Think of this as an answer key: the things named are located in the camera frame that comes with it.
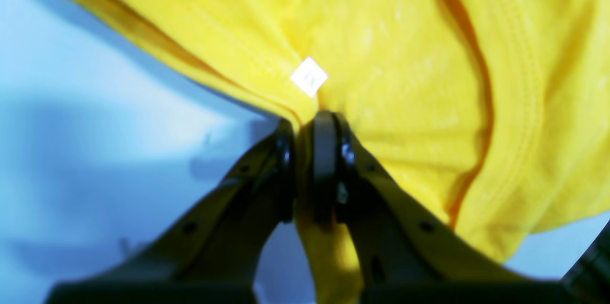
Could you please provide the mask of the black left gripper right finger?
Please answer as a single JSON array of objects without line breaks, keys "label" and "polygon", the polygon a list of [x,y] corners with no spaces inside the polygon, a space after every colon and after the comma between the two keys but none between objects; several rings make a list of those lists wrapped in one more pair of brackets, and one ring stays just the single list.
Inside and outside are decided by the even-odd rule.
[{"label": "black left gripper right finger", "polygon": [[348,228],[360,304],[570,304],[558,281],[510,271],[470,247],[405,193],[338,113],[311,123],[314,220]]}]

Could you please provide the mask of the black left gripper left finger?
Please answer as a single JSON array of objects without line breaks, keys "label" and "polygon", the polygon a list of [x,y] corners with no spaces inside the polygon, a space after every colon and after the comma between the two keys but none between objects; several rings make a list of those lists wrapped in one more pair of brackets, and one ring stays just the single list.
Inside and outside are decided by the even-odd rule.
[{"label": "black left gripper left finger", "polygon": [[265,243],[293,218],[294,131],[287,120],[246,152],[161,237],[124,263],[54,286],[49,304],[256,304]]}]

